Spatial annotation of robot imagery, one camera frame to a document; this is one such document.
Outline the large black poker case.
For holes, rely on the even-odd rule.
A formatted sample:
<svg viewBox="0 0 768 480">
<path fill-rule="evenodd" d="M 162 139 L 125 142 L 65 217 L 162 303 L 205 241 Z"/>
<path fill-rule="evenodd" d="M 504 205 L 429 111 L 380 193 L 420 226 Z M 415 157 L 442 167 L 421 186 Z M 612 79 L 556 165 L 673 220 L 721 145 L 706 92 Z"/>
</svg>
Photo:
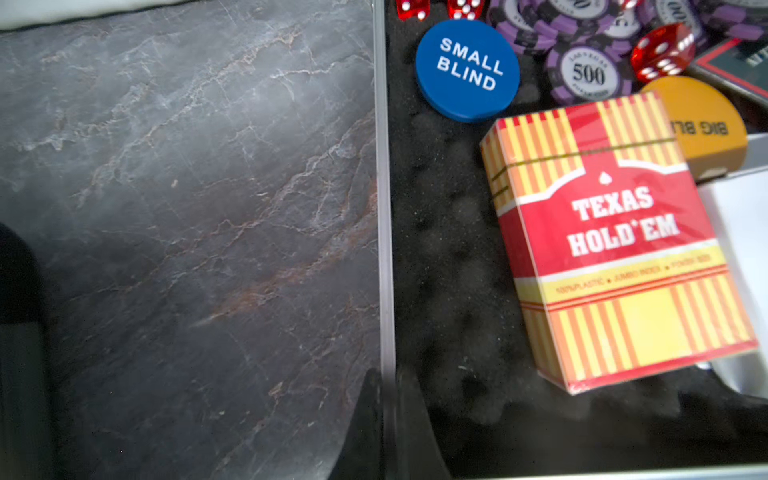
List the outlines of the large black poker case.
<svg viewBox="0 0 768 480">
<path fill-rule="evenodd" d="M 1 227 L 1 477 L 52 479 L 40 274 L 27 244 Z"/>
</svg>

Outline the small silver poker case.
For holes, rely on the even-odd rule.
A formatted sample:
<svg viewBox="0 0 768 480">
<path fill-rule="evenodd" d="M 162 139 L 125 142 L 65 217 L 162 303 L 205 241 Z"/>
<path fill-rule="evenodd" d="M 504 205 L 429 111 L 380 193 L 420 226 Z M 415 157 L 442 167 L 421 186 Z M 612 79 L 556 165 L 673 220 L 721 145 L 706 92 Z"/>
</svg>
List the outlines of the small silver poker case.
<svg viewBox="0 0 768 480">
<path fill-rule="evenodd" d="M 767 475 L 767 404 L 712 371 L 676 372 L 571 396 L 535 370 L 479 143 L 487 125 L 436 112 L 414 74 L 418 44 L 444 21 L 374 5 L 385 63 L 393 345 L 419 388 L 427 444 L 398 436 L 402 465 L 455 479 L 724 479 Z"/>
</svg>

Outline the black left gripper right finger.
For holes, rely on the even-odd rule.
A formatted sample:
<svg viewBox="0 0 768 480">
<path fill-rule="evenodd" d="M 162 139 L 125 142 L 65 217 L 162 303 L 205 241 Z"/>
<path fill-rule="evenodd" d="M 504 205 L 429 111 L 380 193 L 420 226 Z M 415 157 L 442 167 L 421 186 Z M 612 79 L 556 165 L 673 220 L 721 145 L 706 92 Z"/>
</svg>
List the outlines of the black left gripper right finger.
<svg viewBox="0 0 768 480">
<path fill-rule="evenodd" d="M 397 372 L 396 478 L 451 479 L 437 443 L 417 375 Z"/>
</svg>

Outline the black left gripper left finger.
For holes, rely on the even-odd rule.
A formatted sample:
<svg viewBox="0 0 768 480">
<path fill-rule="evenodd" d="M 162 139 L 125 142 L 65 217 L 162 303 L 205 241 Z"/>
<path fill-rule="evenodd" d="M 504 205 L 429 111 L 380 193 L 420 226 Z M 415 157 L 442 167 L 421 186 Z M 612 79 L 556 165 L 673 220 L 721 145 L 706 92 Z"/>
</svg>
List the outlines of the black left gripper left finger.
<svg viewBox="0 0 768 480">
<path fill-rule="evenodd" d="M 329 480 L 384 478 L 382 378 L 369 369 Z"/>
</svg>

